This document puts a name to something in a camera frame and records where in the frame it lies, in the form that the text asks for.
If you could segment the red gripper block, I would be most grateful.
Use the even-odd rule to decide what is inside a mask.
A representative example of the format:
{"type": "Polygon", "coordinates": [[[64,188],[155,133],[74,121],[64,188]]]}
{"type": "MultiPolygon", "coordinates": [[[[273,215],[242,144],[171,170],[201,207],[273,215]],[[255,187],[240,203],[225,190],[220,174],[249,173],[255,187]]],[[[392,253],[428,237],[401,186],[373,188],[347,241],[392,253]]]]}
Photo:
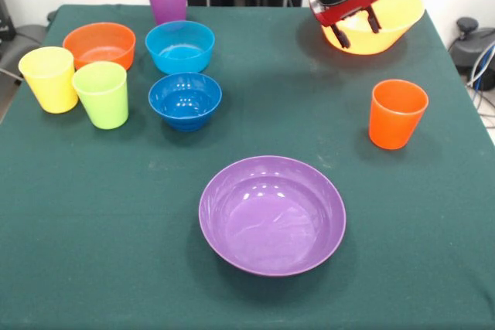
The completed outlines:
{"type": "Polygon", "coordinates": [[[331,26],[331,29],[341,47],[348,49],[350,41],[347,35],[339,29],[337,23],[347,17],[360,12],[367,12],[367,21],[373,33],[378,34],[381,25],[373,10],[372,4],[377,0],[343,0],[333,5],[324,5],[320,0],[309,0],[309,7],[322,26],[331,26]]]}

